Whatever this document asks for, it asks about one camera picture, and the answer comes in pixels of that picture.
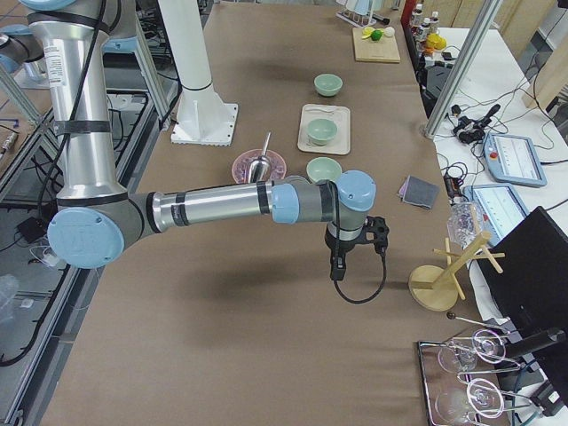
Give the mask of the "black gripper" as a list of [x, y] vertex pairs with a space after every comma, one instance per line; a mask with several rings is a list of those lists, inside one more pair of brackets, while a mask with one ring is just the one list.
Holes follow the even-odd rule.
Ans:
[[325, 242], [330, 249], [332, 266], [346, 266], [346, 255], [357, 245], [372, 244], [375, 252], [386, 256], [389, 227], [383, 217], [367, 216], [362, 227], [355, 231], [337, 228], [333, 222], [327, 224]]

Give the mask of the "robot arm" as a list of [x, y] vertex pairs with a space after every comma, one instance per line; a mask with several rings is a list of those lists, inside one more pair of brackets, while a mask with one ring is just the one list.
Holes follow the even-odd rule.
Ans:
[[98, 268], [172, 227], [253, 215], [271, 215], [282, 224], [325, 223], [335, 278], [358, 244], [372, 244], [385, 255], [388, 227], [369, 214], [376, 185], [359, 170], [318, 184], [288, 177], [188, 192], [129, 193], [115, 171], [103, 47], [133, 28], [134, 3], [30, 1], [27, 7], [31, 33], [43, 45], [59, 141], [55, 162], [64, 180], [47, 237], [66, 263]]

